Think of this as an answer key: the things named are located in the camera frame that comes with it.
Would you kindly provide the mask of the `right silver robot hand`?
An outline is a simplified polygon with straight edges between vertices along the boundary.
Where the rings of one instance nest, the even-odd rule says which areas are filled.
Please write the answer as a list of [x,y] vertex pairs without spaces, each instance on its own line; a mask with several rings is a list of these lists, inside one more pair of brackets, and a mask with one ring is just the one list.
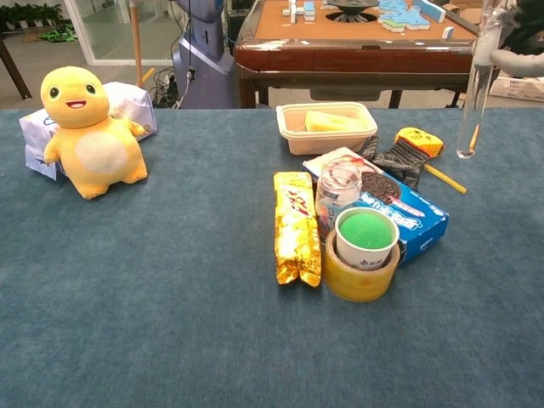
[[544,77],[544,51],[521,54],[530,37],[544,31],[544,0],[501,0],[496,8],[513,29],[502,48],[490,54],[490,62],[514,77]]

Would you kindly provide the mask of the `clear capped test tube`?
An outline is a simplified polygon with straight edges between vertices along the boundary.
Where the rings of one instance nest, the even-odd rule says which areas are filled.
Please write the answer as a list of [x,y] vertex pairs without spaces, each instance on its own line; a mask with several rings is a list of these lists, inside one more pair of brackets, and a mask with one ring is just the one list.
[[501,0],[484,0],[463,108],[456,154],[469,159],[475,153],[494,66],[490,54],[498,48],[502,33]]

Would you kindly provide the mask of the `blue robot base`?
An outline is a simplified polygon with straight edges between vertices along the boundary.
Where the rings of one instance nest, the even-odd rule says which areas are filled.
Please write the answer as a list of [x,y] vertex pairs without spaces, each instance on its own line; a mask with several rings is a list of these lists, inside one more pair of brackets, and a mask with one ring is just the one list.
[[235,61],[225,49],[224,0],[173,0],[189,26],[173,51],[178,86],[176,109],[226,110],[239,107]]

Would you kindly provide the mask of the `white plastic basket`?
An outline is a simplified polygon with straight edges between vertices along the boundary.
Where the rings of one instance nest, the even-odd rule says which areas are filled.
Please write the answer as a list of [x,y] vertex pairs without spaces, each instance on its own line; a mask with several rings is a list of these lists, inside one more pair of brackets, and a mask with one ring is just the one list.
[[544,79],[500,73],[490,87],[490,95],[544,103]]

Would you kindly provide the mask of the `cardboard box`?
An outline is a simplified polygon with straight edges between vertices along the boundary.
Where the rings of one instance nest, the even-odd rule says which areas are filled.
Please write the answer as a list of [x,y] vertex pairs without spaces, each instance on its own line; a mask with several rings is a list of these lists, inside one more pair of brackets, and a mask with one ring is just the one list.
[[484,0],[445,0],[444,7],[462,19],[478,26]]

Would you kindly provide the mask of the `yellow tape measure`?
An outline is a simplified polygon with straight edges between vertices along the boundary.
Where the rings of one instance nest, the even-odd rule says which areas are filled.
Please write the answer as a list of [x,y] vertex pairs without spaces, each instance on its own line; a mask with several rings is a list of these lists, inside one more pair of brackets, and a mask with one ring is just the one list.
[[[398,144],[400,141],[406,142],[411,147],[426,154],[430,159],[440,156],[445,147],[440,138],[416,127],[401,128],[394,137],[394,143]],[[464,186],[431,166],[428,162],[423,165],[423,168],[461,194],[467,194],[468,190]]]

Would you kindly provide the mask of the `grey knitted glove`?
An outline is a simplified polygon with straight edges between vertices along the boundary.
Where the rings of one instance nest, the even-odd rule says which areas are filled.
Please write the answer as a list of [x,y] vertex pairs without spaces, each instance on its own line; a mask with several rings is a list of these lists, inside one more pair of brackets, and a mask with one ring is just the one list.
[[365,142],[359,154],[367,161],[398,179],[413,190],[417,190],[420,173],[430,160],[430,155],[401,139],[387,151],[377,153],[379,138],[372,136]]

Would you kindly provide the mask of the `brown mahjong table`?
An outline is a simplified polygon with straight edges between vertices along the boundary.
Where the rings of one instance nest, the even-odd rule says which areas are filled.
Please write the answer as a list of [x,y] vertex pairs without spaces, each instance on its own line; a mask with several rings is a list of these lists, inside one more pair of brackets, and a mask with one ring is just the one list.
[[[234,46],[241,107],[254,107],[269,88],[341,88],[356,99],[389,90],[392,108],[405,90],[465,90],[478,27],[458,14],[399,33],[377,21],[329,20],[315,2],[315,20],[292,23],[282,14],[288,0],[255,1]],[[441,38],[447,26],[450,40]]]

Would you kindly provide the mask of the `black mahjong table hub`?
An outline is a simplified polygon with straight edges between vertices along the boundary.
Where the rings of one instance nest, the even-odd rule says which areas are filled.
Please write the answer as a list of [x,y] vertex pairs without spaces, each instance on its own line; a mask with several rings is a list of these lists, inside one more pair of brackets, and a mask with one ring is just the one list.
[[330,13],[327,19],[336,22],[359,23],[377,20],[374,14],[365,13],[366,9],[376,7],[379,0],[327,0],[328,4],[339,9]]

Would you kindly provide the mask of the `blue Oreo cookie box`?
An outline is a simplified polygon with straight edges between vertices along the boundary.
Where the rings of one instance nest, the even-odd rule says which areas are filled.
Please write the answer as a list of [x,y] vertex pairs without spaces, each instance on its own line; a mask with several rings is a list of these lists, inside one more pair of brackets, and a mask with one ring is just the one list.
[[401,263],[422,254],[445,234],[449,221],[447,212],[347,147],[305,161],[303,170],[317,181],[323,167],[334,161],[352,162],[360,170],[360,194],[348,208],[376,209],[399,227]]

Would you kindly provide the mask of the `yellow sponge block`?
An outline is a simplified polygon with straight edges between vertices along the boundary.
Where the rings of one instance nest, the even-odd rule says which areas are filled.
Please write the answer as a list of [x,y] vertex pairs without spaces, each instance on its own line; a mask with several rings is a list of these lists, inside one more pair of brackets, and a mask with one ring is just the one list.
[[304,125],[308,132],[360,132],[364,130],[361,121],[347,116],[308,110]]

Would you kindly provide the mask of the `green ball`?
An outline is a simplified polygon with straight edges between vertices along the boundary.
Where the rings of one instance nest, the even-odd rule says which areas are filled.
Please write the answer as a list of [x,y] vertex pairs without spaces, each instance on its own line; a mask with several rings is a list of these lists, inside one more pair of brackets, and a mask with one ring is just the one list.
[[339,230],[347,242],[365,249],[382,249],[392,242],[388,223],[369,212],[349,215],[340,224]]

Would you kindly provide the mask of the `clear glass jar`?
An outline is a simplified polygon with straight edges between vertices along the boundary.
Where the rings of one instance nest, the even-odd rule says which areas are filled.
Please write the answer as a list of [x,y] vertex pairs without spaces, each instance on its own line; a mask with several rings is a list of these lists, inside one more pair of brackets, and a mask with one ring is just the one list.
[[339,213],[358,200],[360,189],[360,170],[352,162],[331,161],[323,167],[318,178],[315,200],[323,238],[334,229]]

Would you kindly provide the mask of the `beige plastic food container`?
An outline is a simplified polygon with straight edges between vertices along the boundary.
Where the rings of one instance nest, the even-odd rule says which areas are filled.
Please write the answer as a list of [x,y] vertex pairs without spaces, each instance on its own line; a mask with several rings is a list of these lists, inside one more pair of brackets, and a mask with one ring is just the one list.
[[[320,102],[280,105],[275,108],[280,135],[293,155],[324,154],[340,147],[359,150],[377,132],[377,123],[365,105],[358,102]],[[347,116],[361,121],[360,132],[308,132],[304,125],[307,111]]]

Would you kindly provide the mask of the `white paper cup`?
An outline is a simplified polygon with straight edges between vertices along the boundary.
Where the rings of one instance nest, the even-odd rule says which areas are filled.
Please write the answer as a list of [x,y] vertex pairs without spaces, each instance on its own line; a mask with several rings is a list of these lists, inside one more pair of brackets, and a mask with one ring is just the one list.
[[[339,226],[343,220],[353,213],[373,213],[380,216],[388,223],[392,233],[392,242],[382,249],[365,249],[354,246],[347,242],[340,234]],[[400,231],[397,224],[387,215],[376,209],[369,207],[352,207],[341,212],[335,221],[335,231],[337,233],[337,254],[349,266],[362,269],[374,270],[381,268],[390,254],[393,246],[397,244],[400,238]]]

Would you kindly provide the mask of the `yellow packing tape roll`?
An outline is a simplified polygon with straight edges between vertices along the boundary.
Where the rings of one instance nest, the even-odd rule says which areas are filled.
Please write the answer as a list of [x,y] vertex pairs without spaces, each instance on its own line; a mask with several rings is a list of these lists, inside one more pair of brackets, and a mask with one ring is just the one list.
[[371,302],[389,288],[400,260],[400,247],[395,244],[379,269],[362,270],[348,266],[337,255],[337,233],[328,234],[322,261],[322,280],[340,298],[353,302]]

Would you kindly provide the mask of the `golden foil snack package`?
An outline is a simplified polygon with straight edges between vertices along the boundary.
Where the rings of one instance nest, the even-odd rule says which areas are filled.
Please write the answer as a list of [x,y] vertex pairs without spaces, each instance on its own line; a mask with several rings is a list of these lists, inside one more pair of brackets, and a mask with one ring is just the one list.
[[306,172],[278,172],[275,189],[275,263],[280,285],[297,279],[317,287],[321,250],[313,180]]

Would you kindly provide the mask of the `wooden pole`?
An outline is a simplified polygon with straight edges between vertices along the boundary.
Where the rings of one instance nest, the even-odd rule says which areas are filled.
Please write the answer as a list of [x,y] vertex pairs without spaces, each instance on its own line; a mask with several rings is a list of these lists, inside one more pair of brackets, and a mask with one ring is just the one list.
[[128,0],[129,1],[129,13],[130,13],[130,23],[132,30],[132,40],[133,40],[133,55],[135,61],[136,77],[137,77],[137,86],[143,86],[143,70],[142,70],[142,61],[141,61],[141,49],[140,49],[140,38],[139,38],[139,12],[137,0]]

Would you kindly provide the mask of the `white tissue pack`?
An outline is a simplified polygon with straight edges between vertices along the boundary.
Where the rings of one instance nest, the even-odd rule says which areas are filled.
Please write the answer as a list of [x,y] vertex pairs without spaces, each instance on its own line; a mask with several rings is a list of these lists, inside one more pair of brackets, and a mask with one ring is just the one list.
[[[104,89],[110,101],[110,115],[116,119],[130,119],[144,128],[142,140],[157,130],[154,109],[149,93],[135,85],[122,82],[108,82]],[[62,164],[46,164],[43,152],[48,141],[57,132],[58,124],[45,109],[37,110],[19,119],[25,141],[25,165],[52,180],[65,175]]]

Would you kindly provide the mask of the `blue table cloth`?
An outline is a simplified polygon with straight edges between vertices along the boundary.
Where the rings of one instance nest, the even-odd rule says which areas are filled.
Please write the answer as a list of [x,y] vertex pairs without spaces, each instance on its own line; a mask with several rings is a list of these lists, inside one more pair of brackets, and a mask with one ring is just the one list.
[[379,300],[275,280],[272,110],[159,110],[149,177],[84,201],[0,110],[0,408],[544,408],[544,108],[423,174],[445,236]]

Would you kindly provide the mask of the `yellow plush dinosaur toy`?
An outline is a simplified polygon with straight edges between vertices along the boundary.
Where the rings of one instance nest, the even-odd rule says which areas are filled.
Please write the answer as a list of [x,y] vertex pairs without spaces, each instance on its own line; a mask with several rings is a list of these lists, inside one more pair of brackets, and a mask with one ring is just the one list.
[[65,66],[42,80],[41,100],[58,125],[43,160],[60,162],[65,175],[85,200],[102,196],[113,184],[134,184],[148,177],[137,137],[140,124],[110,115],[102,82],[82,67]]

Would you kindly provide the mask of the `green potted plants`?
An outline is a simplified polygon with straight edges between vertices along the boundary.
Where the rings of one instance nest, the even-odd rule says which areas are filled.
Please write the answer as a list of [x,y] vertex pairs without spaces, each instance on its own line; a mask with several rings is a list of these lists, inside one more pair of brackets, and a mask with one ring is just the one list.
[[14,2],[8,5],[0,1],[0,31],[26,30],[33,27],[56,26],[64,19],[59,3]]

